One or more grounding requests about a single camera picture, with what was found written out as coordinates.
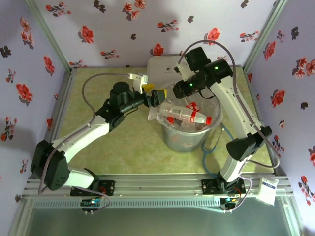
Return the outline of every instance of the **floral wallpaper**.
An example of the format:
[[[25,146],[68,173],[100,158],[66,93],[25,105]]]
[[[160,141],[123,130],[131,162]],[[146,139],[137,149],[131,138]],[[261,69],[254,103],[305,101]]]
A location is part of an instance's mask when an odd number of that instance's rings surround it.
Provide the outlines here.
[[[0,235],[6,236],[36,144],[53,125],[65,69],[24,1],[2,0],[0,11]]]
[[[313,0],[288,1],[248,74],[263,121],[272,127],[270,141],[293,187],[305,235],[315,234],[313,7]]]
[[[31,0],[44,16],[69,66],[146,66],[151,55],[179,55],[191,43],[225,45],[243,65],[275,0]],[[214,44],[207,55],[230,59]],[[268,49],[267,57],[272,52]]]

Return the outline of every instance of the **blue cable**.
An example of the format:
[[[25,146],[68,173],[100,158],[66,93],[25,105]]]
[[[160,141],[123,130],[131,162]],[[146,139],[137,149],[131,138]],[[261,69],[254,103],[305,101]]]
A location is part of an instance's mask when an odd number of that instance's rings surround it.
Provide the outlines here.
[[[234,140],[233,135],[232,135],[231,132],[226,128],[226,126],[225,126],[224,124],[222,124],[222,123],[221,123],[221,126],[224,128],[224,130],[227,132],[227,134],[231,137],[231,139]],[[206,172],[208,175],[210,175],[212,178],[217,178],[217,175],[211,173],[211,172],[208,170],[208,168],[206,167],[206,156],[207,156],[207,154],[210,154],[210,153],[212,153],[212,152],[215,151],[218,142],[215,144],[215,146],[213,147],[213,149],[210,150],[210,151],[207,151],[207,150],[205,149],[205,143],[206,143],[206,141],[203,141],[203,143],[202,143],[202,145],[201,145],[201,149],[202,149],[202,151],[203,151],[203,157],[202,157],[202,166],[203,166],[203,169],[204,169],[205,172]]]

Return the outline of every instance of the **red bottle cap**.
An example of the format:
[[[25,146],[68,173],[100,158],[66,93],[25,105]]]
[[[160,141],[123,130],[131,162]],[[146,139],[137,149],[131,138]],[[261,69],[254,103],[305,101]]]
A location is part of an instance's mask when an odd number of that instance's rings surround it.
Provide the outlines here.
[[[207,119],[206,119],[206,124],[211,124],[211,120],[212,120],[211,117],[207,117]]]
[[[168,120],[171,124],[174,124],[174,123],[175,123],[175,118],[174,118],[174,117],[167,117],[167,120]]]

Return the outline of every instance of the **clear plastic bottle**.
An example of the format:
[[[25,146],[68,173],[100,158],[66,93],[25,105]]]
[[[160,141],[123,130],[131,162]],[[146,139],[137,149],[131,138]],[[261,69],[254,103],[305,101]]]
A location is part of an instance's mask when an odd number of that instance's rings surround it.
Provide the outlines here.
[[[187,107],[175,106],[173,104],[163,102],[160,105],[159,112],[166,117],[173,117],[186,122],[211,124],[211,117],[207,117],[200,112],[193,111]]]

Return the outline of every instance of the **robotic arm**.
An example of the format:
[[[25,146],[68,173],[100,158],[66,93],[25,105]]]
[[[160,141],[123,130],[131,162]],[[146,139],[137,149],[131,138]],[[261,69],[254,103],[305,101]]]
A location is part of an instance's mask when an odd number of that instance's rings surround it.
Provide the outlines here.
[[[124,121],[126,113],[142,104],[155,107],[165,100],[164,91],[153,90],[151,96],[143,91],[142,86],[147,83],[147,76],[130,74],[129,78],[134,80],[133,91],[125,82],[115,83],[110,91],[110,98],[95,113],[91,123],[51,143],[43,140],[36,146],[31,172],[39,179],[44,174],[44,184],[50,190],[57,190],[62,186],[76,186],[96,191],[99,182],[97,175],[88,169],[68,168],[67,164],[80,150],[115,129]],[[51,154],[48,168],[44,171]]]
[[[257,132],[235,96],[233,72],[228,63],[224,59],[211,62],[201,47],[191,50],[185,58],[187,64],[183,63],[180,69],[176,68],[177,72],[181,72],[184,80],[174,86],[175,96],[183,98],[201,92],[205,88],[210,89],[225,108],[237,133],[237,138],[226,145],[229,157],[218,173],[218,187],[221,192],[226,192],[238,182],[243,166],[264,144],[264,139]],[[238,96],[256,127],[260,128],[264,136],[269,137],[272,133],[271,128],[263,127],[250,111],[241,93],[238,93]]]

